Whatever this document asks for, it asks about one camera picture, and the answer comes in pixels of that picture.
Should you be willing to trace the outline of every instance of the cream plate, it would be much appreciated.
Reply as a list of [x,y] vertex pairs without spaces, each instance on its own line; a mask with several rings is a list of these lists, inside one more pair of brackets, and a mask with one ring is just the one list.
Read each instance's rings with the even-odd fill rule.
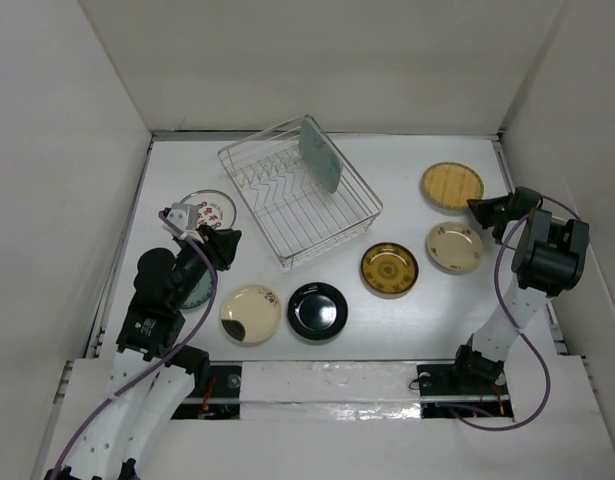
[[427,250],[441,267],[454,272],[470,272],[480,264],[483,242],[471,227],[444,222],[427,235]]
[[260,343],[280,325],[280,300],[263,285],[246,285],[231,293],[220,309],[227,334],[242,343]]

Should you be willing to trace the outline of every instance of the yellow plate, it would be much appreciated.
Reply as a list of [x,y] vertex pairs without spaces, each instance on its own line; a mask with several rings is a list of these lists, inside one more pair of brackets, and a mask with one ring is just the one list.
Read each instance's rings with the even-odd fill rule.
[[444,222],[427,235],[427,250],[441,267],[454,272],[471,272],[480,265],[483,242],[468,225]]
[[360,271],[371,288],[390,295],[406,292],[418,279],[416,259],[397,243],[378,243],[367,250]]
[[437,163],[423,174],[423,190],[437,205],[452,210],[467,208],[467,200],[483,198],[485,186],[471,168],[460,163]]
[[280,300],[263,285],[245,285],[232,292],[220,309],[220,323],[233,339],[261,343],[280,326]]

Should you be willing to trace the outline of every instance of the white panel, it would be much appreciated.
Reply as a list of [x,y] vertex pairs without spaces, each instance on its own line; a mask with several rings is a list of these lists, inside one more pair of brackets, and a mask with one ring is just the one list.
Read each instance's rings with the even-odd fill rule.
[[518,185],[574,204],[591,224],[595,256],[554,304],[568,344],[588,357],[615,442],[615,0],[571,1],[560,20],[504,146]]
[[241,402],[406,402],[415,362],[245,362]]
[[0,0],[0,478],[29,478],[149,134],[80,7]]
[[[172,421],[141,478],[615,480],[615,454],[580,359],[547,362],[551,400],[535,423],[515,432],[480,432],[456,420]],[[539,402],[542,372],[535,360],[518,357],[508,367],[514,410],[524,418]],[[95,408],[109,368],[76,362],[46,469]]]
[[495,133],[561,0],[80,0],[152,129]]

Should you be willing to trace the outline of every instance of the white wall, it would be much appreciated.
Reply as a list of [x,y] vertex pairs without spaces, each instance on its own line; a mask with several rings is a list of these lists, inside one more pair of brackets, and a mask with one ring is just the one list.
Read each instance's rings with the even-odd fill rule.
[[562,0],[80,0],[151,129],[496,133]]
[[0,478],[28,479],[150,136],[81,8],[0,0]]
[[567,1],[503,137],[512,177],[575,205],[593,253],[556,303],[615,443],[615,0]]

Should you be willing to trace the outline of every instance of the dish rack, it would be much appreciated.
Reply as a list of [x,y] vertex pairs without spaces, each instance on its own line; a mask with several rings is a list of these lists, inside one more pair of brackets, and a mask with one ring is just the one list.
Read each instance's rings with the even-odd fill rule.
[[[300,153],[304,121],[342,163],[334,193],[323,187]],[[228,145],[218,158],[285,269],[363,233],[382,211],[374,191],[309,115]]]

